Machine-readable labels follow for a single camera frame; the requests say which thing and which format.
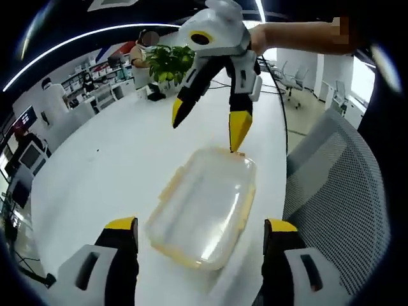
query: office floor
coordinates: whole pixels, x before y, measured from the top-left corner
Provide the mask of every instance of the office floor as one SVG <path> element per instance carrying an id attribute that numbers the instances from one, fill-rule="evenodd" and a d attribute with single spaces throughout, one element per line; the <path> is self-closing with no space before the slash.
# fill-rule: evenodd
<path id="1" fill-rule="evenodd" d="M 295 108 L 296 102 L 302 105 Z M 289 153 L 301 142 L 307 135 L 317 118 L 324 112 L 324 103 L 318 101 L 313 94 L 304 90 L 293 91 L 291 101 L 285 103 L 286 117 L 288 122 L 288 149 Z M 28 270 L 32 270 L 38 275 L 44 277 L 45 273 L 39 259 L 38 252 L 34 243 L 33 231 L 31 229 L 31 204 L 27 203 L 23 210 L 19 210 L 23 221 L 18 227 L 18 237 L 15 243 L 15 250 L 23 258 L 30 258 L 20 265 Z"/>
<path id="2" fill-rule="evenodd" d="M 301 107 L 295 108 L 297 102 Z M 291 101 L 285 103 L 288 122 L 289 153 L 301 142 L 312 129 L 317 118 L 324 113 L 324 103 L 308 90 L 293 91 Z"/>

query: computer monitor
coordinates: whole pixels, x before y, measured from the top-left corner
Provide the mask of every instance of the computer monitor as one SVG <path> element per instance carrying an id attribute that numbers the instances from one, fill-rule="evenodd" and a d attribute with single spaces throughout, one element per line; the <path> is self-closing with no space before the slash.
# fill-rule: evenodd
<path id="1" fill-rule="evenodd" d="M 18 160 L 35 176 L 47 161 L 44 153 L 32 142 Z"/>
<path id="2" fill-rule="evenodd" d="M 111 68 L 115 69 L 119 67 L 121 64 L 125 62 L 123 54 L 112 54 L 110 57 L 108 57 L 108 64 Z"/>
<path id="3" fill-rule="evenodd" d="M 24 126 L 24 129 L 28 131 L 28 129 L 36 122 L 37 120 L 37 115 L 34 111 L 33 106 L 30 106 L 27 108 L 27 110 L 24 111 L 20 115 L 20 117 L 17 118 L 17 120 L 13 123 L 13 126 L 19 126 L 22 127 Z"/>

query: office chair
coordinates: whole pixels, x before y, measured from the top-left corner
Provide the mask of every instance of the office chair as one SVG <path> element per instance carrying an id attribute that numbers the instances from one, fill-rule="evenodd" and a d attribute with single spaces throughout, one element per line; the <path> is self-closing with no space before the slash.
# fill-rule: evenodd
<path id="1" fill-rule="evenodd" d="M 285 70 L 285 66 L 288 63 L 288 61 L 286 61 L 282 68 L 279 69 L 278 67 L 270 67 L 270 70 L 273 74 L 273 76 L 275 77 L 276 80 L 282 80 L 284 77 L 284 70 Z"/>
<path id="2" fill-rule="evenodd" d="M 336 90 L 334 92 L 333 100 L 339 107 L 343 106 L 346 102 L 346 88 L 342 81 L 336 80 Z"/>
<path id="3" fill-rule="evenodd" d="M 278 81 L 283 86 L 286 87 L 287 91 L 289 91 L 287 101 L 290 101 L 291 99 L 293 88 L 298 89 L 299 91 L 303 90 L 303 81 L 305 80 L 305 77 L 308 71 L 309 71 L 308 68 L 306 68 L 303 65 L 300 65 L 298 68 L 298 71 L 296 72 L 294 76 L 282 74 L 283 77 Z M 298 102 L 298 104 L 295 106 L 296 109 L 298 109 L 299 106 L 300 106 L 300 103 Z"/>
<path id="4" fill-rule="evenodd" d="M 355 295 L 390 242 L 383 180 L 364 139 L 329 108 L 288 156 L 283 219 Z"/>
<path id="5" fill-rule="evenodd" d="M 47 155 L 34 142 L 30 142 L 18 161 L 20 167 L 26 167 L 35 177 L 47 160 Z"/>

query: white desk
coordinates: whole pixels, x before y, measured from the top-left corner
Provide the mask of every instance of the white desk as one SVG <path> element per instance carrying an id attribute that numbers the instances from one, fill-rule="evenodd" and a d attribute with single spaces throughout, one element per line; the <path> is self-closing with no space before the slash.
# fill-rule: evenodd
<path id="1" fill-rule="evenodd" d="M 90 97 L 80 103 L 43 135 L 51 152 L 55 152 L 72 133 L 95 116 L 90 104 L 93 100 L 95 100 L 95 97 Z"/>
<path id="2" fill-rule="evenodd" d="M 220 82 L 228 80 L 223 73 Z M 44 270 L 57 275 L 81 246 L 95 242 L 105 224 L 135 215 L 137 305 L 216 305 L 221 296 L 228 305 L 251 305 L 262 284 L 264 220 L 282 217 L 285 198 L 285 131 L 277 95 L 261 93 L 254 103 L 254 122 L 240 148 L 258 166 L 257 189 L 227 265 L 212 273 L 184 268 L 155 251 L 143 230 L 160 192 L 195 150 L 229 147 L 229 91 L 208 90 L 177 129 L 171 127 L 174 98 L 126 96 L 71 135 L 33 182 L 31 214 Z"/>

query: plastic food container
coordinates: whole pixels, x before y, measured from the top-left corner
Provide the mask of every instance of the plastic food container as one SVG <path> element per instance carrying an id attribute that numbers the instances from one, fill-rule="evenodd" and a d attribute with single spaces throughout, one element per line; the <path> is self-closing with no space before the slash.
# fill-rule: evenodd
<path id="1" fill-rule="evenodd" d="M 244 154 L 197 150 L 176 171 L 147 221 L 151 245 L 191 268 L 222 268 L 245 228 L 255 172 L 255 163 Z"/>

